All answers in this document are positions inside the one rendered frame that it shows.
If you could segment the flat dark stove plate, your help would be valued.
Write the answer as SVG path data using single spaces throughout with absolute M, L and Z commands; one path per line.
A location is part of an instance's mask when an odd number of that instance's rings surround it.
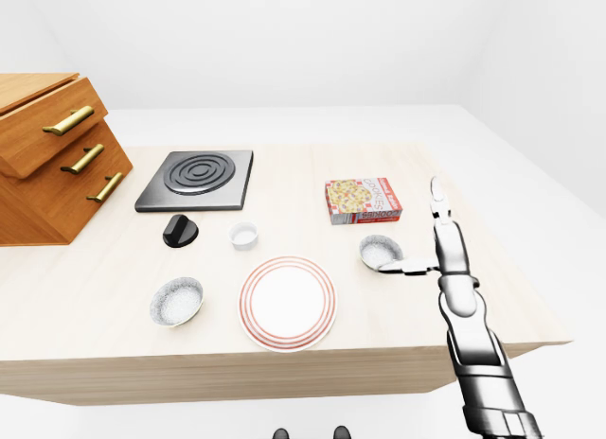
M 241 210 L 251 150 L 173 151 L 135 202 L 137 212 Z

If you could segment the patterned black white bowl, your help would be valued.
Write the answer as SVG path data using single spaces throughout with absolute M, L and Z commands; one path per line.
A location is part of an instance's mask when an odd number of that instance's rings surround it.
M 163 285 L 152 297 L 150 316 L 158 325 L 182 325 L 197 314 L 203 301 L 201 283 L 195 278 L 179 277 Z
M 364 237 L 359 250 L 363 262 L 375 272 L 382 265 L 403 259 L 400 245 L 390 237 L 382 235 Z

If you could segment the white plate with red rings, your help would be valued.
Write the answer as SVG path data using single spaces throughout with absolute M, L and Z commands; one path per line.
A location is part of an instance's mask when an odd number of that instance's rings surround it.
M 299 256 L 279 256 L 256 267 L 238 301 L 241 326 L 270 351 L 293 353 L 312 347 L 330 331 L 337 291 L 325 270 Z

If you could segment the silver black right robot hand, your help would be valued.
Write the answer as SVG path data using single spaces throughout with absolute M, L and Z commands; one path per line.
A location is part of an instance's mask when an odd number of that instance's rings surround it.
M 434 218 L 436 256 L 434 258 L 404 258 L 379 266 L 377 272 L 421 275 L 437 271 L 441 274 L 470 273 L 470 263 L 460 227 L 451 216 L 448 197 L 437 178 L 430 182 L 431 210 Z

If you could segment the small white ramekin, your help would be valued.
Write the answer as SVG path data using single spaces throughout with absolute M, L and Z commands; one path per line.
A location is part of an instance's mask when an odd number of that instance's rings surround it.
M 248 251 L 258 243 L 258 228 L 250 221 L 236 223 L 228 232 L 228 238 L 238 251 Z

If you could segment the round black stove knob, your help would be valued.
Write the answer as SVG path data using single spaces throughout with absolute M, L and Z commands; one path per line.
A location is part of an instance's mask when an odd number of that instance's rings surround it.
M 198 226 L 186 215 L 174 215 L 163 232 L 164 242 L 171 248 L 190 244 L 199 234 Z

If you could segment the wooden cabinet drawer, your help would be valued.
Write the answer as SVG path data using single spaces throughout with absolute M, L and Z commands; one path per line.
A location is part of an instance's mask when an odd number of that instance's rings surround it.
M 80 173 L 63 171 L 84 155 L 86 148 L 101 144 L 104 150 Z M 34 206 L 52 219 L 82 216 L 96 211 L 100 204 L 90 198 L 106 185 L 107 178 L 132 168 L 123 148 L 104 122 L 98 123 L 28 178 L 15 185 Z
M 89 201 L 86 197 L 99 193 L 107 183 L 106 176 L 122 172 L 125 177 L 132 168 L 116 141 L 106 140 L 101 144 L 104 151 L 81 173 L 71 174 L 61 171 L 61 167 L 75 164 L 84 155 L 83 149 L 92 148 L 93 143 L 78 143 L 64 150 L 52 160 L 42 177 L 38 199 L 49 223 L 68 242 L 74 239 L 101 206 L 101 203 Z

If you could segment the printed cookies box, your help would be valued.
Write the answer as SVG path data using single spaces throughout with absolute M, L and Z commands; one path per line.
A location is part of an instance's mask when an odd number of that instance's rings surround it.
M 330 180 L 325 197 L 332 225 L 393 222 L 402 207 L 386 178 Z

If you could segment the wooden drawer pulled open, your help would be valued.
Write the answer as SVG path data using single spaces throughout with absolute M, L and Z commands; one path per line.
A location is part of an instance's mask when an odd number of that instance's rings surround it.
M 85 106 L 94 113 L 64 135 L 45 132 Z M 88 78 L 73 80 L 0 117 L 0 172 L 24 179 L 107 115 Z

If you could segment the wooden cabinet with drawers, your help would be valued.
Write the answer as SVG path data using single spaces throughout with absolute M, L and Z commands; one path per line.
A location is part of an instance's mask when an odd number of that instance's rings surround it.
M 0 117 L 82 78 L 85 77 L 78 73 L 0 74 Z M 0 172 L 0 246 L 70 243 L 49 223 L 48 216 L 19 191 L 15 184 L 24 179 Z

